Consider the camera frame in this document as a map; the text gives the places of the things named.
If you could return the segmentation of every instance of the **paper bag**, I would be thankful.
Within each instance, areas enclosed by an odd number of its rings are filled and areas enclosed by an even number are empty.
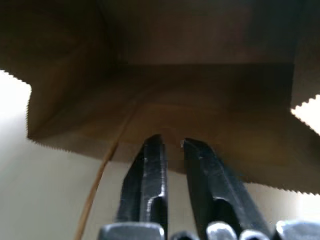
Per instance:
[[[162,134],[184,173],[195,138],[247,182],[319,193],[320,137],[290,112],[320,90],[319,5],[6,1],[0,68],[31,85],[39,144],[129,162]]]

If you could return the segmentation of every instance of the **black metal jaw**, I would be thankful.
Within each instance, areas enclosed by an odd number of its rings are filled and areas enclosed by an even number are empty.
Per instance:
[[[204,142],[183,141],[189,195],[199,237],[182,231],[171,240],[320,240],[320,223],[279,221],[271,234],[244,184]],[[168,238],[167,158],[160,135],[148,138],[122,185],[116,222],[98,240]]]

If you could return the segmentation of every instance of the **brown paper bag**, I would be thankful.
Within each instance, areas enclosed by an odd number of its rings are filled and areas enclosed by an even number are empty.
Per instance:
[[[127,162],[162,134],[169,168],[183,173],[180,141],[195,138],[247,182],[319,193],[320,137],[290,113],[320,90],[319,9],[6,1],[0,68],[31,85],[28,137],[39,144]]]

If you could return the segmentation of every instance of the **metal tool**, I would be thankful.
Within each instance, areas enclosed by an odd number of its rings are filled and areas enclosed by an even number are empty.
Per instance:
[[[279,221],[271,233],[244,184],[206,143],[186,138],[183,149],[199,237],[181,231],[170,240],[320,240],[318,222]],[[102,227],[98,240],[166,240],[167,215],[165,146],[154,135],[123,181],[117,223]]]

